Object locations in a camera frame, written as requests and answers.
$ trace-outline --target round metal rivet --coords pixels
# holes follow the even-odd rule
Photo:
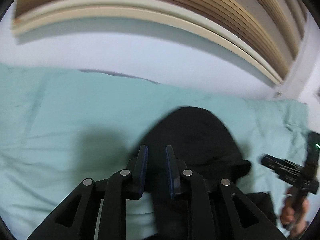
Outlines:
[[[185,175],[185,176],[191,176],[192,175],[192,171],[191,170],[184,170],[182,172],[182,174]]]
[[[130,174],[130,171],[129,170],[122,170],[120,171],[120,175],[121,176],[128,176]]]
[[[85,179],[84,181],[83,181],[83,185],[85,185],[85,186],[89,186],[89,185],[91,185],[92,184],[92,179]]]
[[[221,180],[221,184],[224,185],[224,186],[229,186],[229,185],[230,185],[230,180],[228,180],[228,179],[222,179],[222,180]]]

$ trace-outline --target mattress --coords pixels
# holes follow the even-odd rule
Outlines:
[[[0,64],[0,215],[18,240],[84,178],[101,180],[162,117],[180,106],[205,108],[252,162],[238,187],[270,192],[279,214],[288,186],[259,164],[262,154],[302,164],[308,107],[213,95],[147,80],[58,68]],[[127,203],[127,239],[156,232],[148,194]]]

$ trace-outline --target black fabric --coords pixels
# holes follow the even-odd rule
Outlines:
[[[147,239],[187,239],[187,202],[169,199],[166,176],[165,147],[172,145],[175,157],[184,160],[189,169],[213,183],[227,178],[236,183],[251,167],[223,123],[211,112],[182,107],[160,120],[139,142],[148,147],[145,190],[151,193],[158,234]],[[249,194],[248,197],[275,224],[276,216],[269,194]]]

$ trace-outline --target green fabric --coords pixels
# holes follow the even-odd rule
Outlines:
[[[252,161],[238,186],[245,193],[270,191],[278,212],[286,184],[259,158],[270,154],[302,163],[306,105],[103,73],[0,65],[0,215],[8,228],[26,239],[82,179],[105,179],[124,168],[140,138],[179,106],[208,109],[226,125]],[[127,239],[154,233],[148,195],[130,201],[127,212]]]

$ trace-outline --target human hand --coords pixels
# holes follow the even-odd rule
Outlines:
[[[289,188],[286,193],[292,194],[293,188],[292,187]],[[289,196],[284,200],[284,207],[282,208],[282,211],[281,211],[280,221],[283,225],[288,225],[294,221],[294,209],[291,207],[291,205],[292,205],[292,196]],[[300,220],[296,223],[295,227],[291,230],[291,233],[290,233],[291,236],[300,235],[307,227],[307,222],[304,219],[304,217],[309,210],[309,206],[310,205],[309,205],[308,199],[305,199],[302,204]]]

